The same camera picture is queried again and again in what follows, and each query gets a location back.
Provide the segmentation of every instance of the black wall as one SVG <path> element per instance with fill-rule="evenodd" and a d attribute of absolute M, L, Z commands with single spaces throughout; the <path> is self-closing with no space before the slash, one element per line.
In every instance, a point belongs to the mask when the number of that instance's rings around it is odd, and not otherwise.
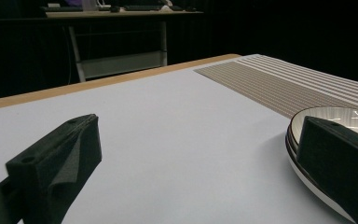
<path fill-rule="evenodd" d="M 169 64 L 226 53 L 258 53 L 358 81 L 358 1 L 173 2 L 195 7 L 206 16 L 167 23 Z M 76 27 L 80 31 L 90 28 L 100 27 Z M 152 43 L 153 36 L 145 38 Z M 67 40 L 61 27 L 0 28 L 0 97 L 78 82 Z M 109 40 L 93 43 L 104 46 Z M 87 46 L 88 41 L 79 39 L 79 45 Z M 133 50 L 128 45 L 115 45 L 115 52 L 126 49 Z"/>
<path fill-rule="evenodd" d="M 227 11 L 231 32 L 220 34 L 221 52 L 264 54 L 358 81 L 358 1 L 236 0 Z"/>

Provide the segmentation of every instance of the desk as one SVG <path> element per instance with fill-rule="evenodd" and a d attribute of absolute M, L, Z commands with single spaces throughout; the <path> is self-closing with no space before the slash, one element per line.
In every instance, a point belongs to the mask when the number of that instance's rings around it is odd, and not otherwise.
<path fill-rule="evenodd" d="M 125 18 L 135 17 L 144 18 L 154 15 L 164 15 L 166 17 L 175 15 L 191 15 L 200 14 L 201 12 L 159 12 L 159 11 L 120 11 L 118 13 L 111 13 L 108 11 L 95 12 L 48 12 L 48 18 Z M 76 34 L 73 26 L 69 27 L 69 34 L 71 36 L 72 46 L 76 59 L 76 68 L 81 82 L 86 81 L 87 78 L 108 76 L 120 73 L 126 73 L 134 70 L 143 70 L 147 68 L 160 67 L 167 65 L 167 34 L 166 21 L 159 22 L 160 29 L 160 50 L 146 53 L 137 53 L 132 55 L 109 57 L 94 60 L 81 60 L 76 43 Z"/>
<path fill-rule="evenodd" d="M 342 88 L 358 94 L 358 83 L 262 55 L 225 55 L 0 99 L 0 180 L 4 163 L 37 139 L 95 113 L 103 161 L 63 223 L 350 223 L 292 170 L 286 112 L 231 84 L 245 74 L 300 77 L 293 71 L 322 76 L 336 90 L 297 80 L 305 93 L 358 106 L 358 99 L 338 97 L 347 95 Z"/>

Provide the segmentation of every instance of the keyboard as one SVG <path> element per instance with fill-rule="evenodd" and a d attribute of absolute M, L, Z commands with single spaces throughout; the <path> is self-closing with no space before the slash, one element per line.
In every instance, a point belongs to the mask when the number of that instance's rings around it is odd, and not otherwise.
<path fill-rule="evenodd" d="M 77 12 L 83 11 L 82 7 L 41 7 L 44 12 Z M 99 11 L 110 11 L 109 7 L 98 7 Z"/>
<path fill-rule="evenodd" d="M 126 11 L 159 11 L 163 6 L 124 6 L 124 10 Z M 183 11 L 183 9 L 179 6 L 171 6 L 169 7 L 172 11 Z"/>

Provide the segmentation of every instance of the dark background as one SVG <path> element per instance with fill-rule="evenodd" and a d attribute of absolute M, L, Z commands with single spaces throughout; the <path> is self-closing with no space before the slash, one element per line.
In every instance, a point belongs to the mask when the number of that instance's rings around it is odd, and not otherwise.
<path fill-rule="evenodd" d="M 0 19 L 40 16 L 40 12 L 30 8 L 37 7 L 41 1 L 32 4 L 29 1 L 0 1 Z M 227 53 L 258 53 L 358 81 L 358 1 L 176 0 L 173 3 L 184 8 L 195 7 L 204 11 L 205 17 L 167 22 L 169 64 Z M 148 51 L 159 46 L 158 27 L 153 22 L 78 24 L 75 29 L 79 34 L 112 33 L 79 36 L 82 59 Z M 116 34 L 127 29 L 141 32 Z M 77 83 L 68 38 L 67 30 L 57 25 L 0 25 L 0 97 Z"/>

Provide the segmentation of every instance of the cable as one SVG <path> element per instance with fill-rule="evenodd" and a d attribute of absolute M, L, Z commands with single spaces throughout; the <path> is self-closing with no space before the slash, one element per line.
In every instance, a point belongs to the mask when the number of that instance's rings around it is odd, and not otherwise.
<path fill-rule="evenodd" d="M 72 60 L 71 60 L 71 50 L 69 47 L 69 41 L 68 41 L 68 35 L 66 34 L 66 30 L 64 27 L 62 27 L 63 30 L 63 34 L 65 37 L 65 43 L 66 43 L 66 49 L 68 52 L 68 63 L 69 63 L 69 77 L 68 77 L 68 85 L 71 84 L 71 79 L 72 79 Z"/>

